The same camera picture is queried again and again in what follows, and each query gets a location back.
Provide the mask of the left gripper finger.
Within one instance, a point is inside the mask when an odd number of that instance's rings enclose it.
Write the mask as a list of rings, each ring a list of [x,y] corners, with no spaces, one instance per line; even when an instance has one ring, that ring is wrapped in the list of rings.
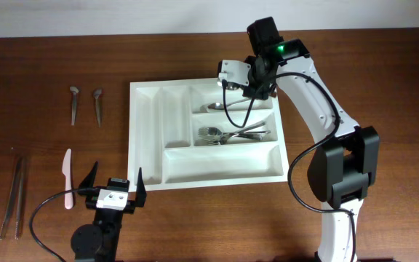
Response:
[[[140,167],[137,175],[137,188],[135,192],[135,206],[144,207],[147,198],[147,192],[142,176],[142,168]]]
[[[98,161],[93,164],[92,169],[89,171],[87,176],[79,184],[79,189],[94,188],[95,178],[98,169]]]

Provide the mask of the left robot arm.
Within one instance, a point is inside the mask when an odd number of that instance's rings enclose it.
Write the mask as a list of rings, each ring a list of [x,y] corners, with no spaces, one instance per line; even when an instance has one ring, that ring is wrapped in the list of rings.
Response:
[[[129,180],[109,178],[106,186],[93,186],[97,168],[96,162],[78,187],[86,208],[94,210],[95,216],[91,224],[80,226],[71,237],[75,261],[115,261],[123,216],[145,206],[142,170],[138,170],[135,199],[130,200]]]

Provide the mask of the steel tongs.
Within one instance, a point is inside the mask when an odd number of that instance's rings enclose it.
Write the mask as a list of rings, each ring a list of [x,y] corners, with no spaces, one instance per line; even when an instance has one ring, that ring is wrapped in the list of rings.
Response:
[[[4,214],[4,220],[1,225],[0,240],[3,240],[7,234],[12,214],[15,213],[15,239],[20,238],[22,225],[22,213],[24,202],[24,184],[25,184],[25,157],[20,156],[16,163],[12,176],[12,185],[7,201],[7,208]]]

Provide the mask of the steel fork dark handle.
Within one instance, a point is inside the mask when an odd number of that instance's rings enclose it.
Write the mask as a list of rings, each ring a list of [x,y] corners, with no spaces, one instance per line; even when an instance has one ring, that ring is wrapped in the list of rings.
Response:
[[[264,135],[270,134],[270,131],[256,131],[256,132],[223,132],[216,127],[202,127],[198,131],[198,136],[200,135],[223,135],[228,133],[246,133],[246,134],[259,134]]]

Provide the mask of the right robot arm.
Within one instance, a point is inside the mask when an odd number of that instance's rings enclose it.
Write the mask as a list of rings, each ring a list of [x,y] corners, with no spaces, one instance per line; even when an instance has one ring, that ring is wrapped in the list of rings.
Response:
[[[316,261],[356,261],[356,227],[368,189],[375,183],[380,137],[372,126],[361,127],[338,104],[319,77],[310,52],[299,39],[286,41],[272,17],[247,27],[254,54],[244,96],[265,100],[278,90],[293,102],[314,144],[289,165],[287,182],[294,198],[322,216],[322,239]],[[294,167],[306,155],[313,158],[308,184],[319,208],[296,192]]]

